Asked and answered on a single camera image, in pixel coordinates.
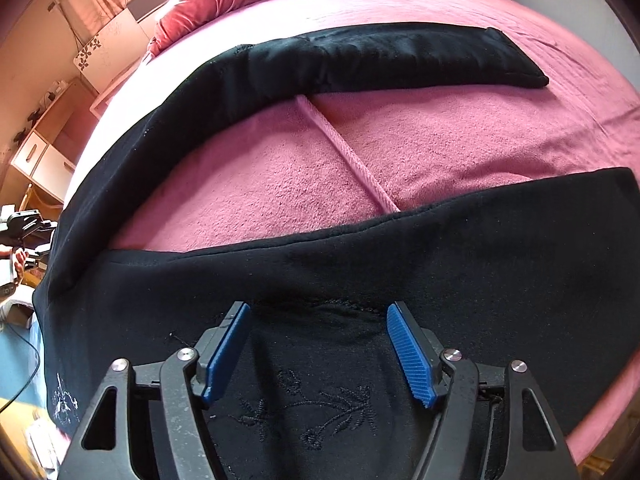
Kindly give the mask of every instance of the metal screw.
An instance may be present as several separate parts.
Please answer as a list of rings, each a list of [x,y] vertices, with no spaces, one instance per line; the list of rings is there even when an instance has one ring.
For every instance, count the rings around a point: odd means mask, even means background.
[[[114,372],[121,372],[127,366],[129,366],[129,361],[126,359],[116,359],[113,363],[111,363],[111,370]]]
[[[524,373],[527,371],[527,364],[524,361],[520,361],[520,359],[516,359],[511,361],[511,370],[519,374]]]
[[[193,348],[181,348],[178,350],[178,359],[180,361],[190,361],[194,355],[196,355],[196,351]]]
[[[460,361],[462,359],[462,352],[457,348],[447,348],[443,355],[447,361]]]

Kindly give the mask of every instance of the pink bedsheet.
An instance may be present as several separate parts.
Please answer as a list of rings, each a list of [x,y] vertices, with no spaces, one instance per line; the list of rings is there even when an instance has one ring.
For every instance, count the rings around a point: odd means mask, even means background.
[[[239,43],[398,21],[500,28],[550,84],[310,96],[317,114],[302,99],[277,104],[191,153],[112,246],[188,251],[357,222],[390,206],[404,210],[530,179],[609,166],[640,175],[640,96],[590,46],[532,10],[510,0],[266,0],[215,20],[133,75],[98,124],[67,199],[108,147],[204,60]],[[318,116],[356,160],[336,149]],[[363,186],[358,164],[391,205]],[[640,386],[639,370],[640,354],[569,436],[576,462],[623,411]]]

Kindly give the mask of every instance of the white cabinet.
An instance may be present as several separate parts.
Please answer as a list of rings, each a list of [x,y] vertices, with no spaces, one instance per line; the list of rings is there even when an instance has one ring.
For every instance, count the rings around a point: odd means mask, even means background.
[[[63,202],[76,167],[56,148],[32,130],[11,164],[36,186]]]
[[[34,184],[63,202],[76,167],[49,145],[31,175]]]
[[[47,141],[32,131],[15,154],[12,164],[25,175],[31,176],[46,147]]]

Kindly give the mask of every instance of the black fabric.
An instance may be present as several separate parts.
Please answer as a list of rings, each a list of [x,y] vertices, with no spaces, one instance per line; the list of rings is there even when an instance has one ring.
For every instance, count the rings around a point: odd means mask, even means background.
[[[73,433],[111,361],[164,360],[243,300],[255,327],[207,415],[229,476],[409,478],[431,415],[386,336],[386,307],[403,300],[478,362],[524,359],[571,431],[638,346],[640,193],[629,170],[186,254],[105,250],[188,151],[281,99],[547,82],[499,31],[433,23],[315,32],[204,64],[107,152],[62,214],[34,295],[53,420]]]
[[[633,174],[605,170],[187,254],[105,251],[46,318],[48,384],[64,377],[81,414],[113,359],[164,359],[241,298],[256,323],[207,419],[230,477],[409,478],[430,415],[385,332],[402,299],[477,362],[524,359],[568,433],[638,346],[639,213]]]
[[[507,84],[548,78],[494,28],[383,23],[242,45],[203,64],[105,154],[62,213],[40,309],[72,287],[91,259],[192,149],[297,94]]]

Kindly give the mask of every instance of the blue gripper pad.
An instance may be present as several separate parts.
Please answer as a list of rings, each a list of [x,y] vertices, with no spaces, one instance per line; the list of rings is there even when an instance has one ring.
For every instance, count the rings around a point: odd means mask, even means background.
[[[402,313],[394,304],[386,311],[386,331],[396,350],[411,393],[416,399],[421,400],[425,407],[432,407],[437,395],[433,389],[431,365],[420,350]]]
[[[251,330],[251,309],[246,303],[242,305],[231,326],[226,330],[218,351],[207,366],[206,387],[202,399],[207,406],[221,399],[231,375],[236,369],[242,348]]]

